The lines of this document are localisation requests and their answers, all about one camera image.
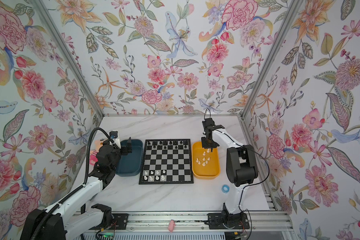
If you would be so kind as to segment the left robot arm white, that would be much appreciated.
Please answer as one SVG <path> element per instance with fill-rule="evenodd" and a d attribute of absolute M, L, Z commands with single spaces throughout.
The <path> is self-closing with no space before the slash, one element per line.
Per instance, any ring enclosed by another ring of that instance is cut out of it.
<path fill-rule="evenodd" d="M 57 203 L 45 210 L 35 209 L 26 218 L 21 234 L 22 240 L 73 240 L 84 232 L 97 227 L 106 230 L 117 223 L 112 209 L 103 204 L 94 204 L 91 210 L 75 216 L 92 197 L 104 190 L 116 175 L 122 156 L 132 153 L 132 140 L 125 146 L 106 141 L 97 153 L 98 161 L 82 183 Z"/>

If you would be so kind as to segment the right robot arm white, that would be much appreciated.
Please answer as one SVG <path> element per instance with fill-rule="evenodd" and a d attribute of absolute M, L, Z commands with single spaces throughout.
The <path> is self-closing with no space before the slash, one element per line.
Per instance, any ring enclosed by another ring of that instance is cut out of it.
<path fill-rule="evenodd" d="M 234 139 L 222 125 L 216 125 L 212 118 L 204 119 L 202 124 L 202 147 L 211 151 L 218 147 L 226 149 L 226 175 L 231 183 L 231 190 L 221 214 L 222 224 L 232 228 L 243 219 L 242 201 L 249 186 L 258 178 L 254 148 Z"/>

